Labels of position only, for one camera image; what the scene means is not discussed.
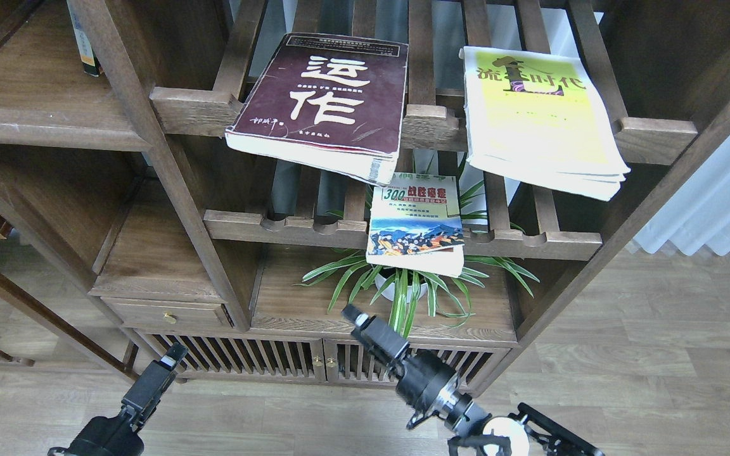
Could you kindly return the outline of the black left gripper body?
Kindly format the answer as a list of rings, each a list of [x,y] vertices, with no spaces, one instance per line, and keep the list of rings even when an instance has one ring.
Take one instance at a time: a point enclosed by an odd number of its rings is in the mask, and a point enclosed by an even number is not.
[[[49,448],[48,455],[139,455],[138,433],[153,415],[160,397],[176,376],[174,361],[153,361],[122,399],[118,415],[90,419],[69,447]]]

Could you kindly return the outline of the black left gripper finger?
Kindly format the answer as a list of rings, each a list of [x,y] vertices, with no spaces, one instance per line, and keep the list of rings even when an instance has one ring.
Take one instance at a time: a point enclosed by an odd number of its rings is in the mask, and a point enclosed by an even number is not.
[[[159,362],[169,371],[174,371],[188,354],[189,349],[183,344],[174,343],[160,358]]]

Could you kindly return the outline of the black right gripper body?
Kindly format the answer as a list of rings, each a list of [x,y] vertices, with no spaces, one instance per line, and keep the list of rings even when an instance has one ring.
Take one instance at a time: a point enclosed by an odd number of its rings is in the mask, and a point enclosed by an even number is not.
[[[458,373],[431,350],[420,349],[411,354],[403,349],[391,361],[398,378],[397,394],[414,410],[406,429],[412,430],[426,419],[437,416],[452,432],[458,430],[461,413],[457,411],[461,394]]]

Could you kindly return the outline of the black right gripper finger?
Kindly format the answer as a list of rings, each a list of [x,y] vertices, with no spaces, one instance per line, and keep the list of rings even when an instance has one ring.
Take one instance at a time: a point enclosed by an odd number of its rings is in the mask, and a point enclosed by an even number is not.
[[[352,304],[342,309],[342,317],[353,323],[351,335],[368,354],[386,367],[390,374],[405,373],[405,358],[409,342],[377,315],[368,315]]]

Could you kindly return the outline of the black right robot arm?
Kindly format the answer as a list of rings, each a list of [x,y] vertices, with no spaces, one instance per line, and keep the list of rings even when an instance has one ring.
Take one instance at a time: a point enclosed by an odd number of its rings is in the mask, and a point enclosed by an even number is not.
[[[600,448],[579,438],[524,402],[518,413],[492,415],[458,392],[458,373],[431,350],[411,353],[409,342],[384,320],[352,304],[342,315],[353,323],[353,337],[398,380],[397,395],[414,410],[406,424],[412,430],[431,417],[444,421],[454,433],[448,441],[450,455],[474,448],[477,455],[527,455],[530,442],[547,455],[602,455]]]

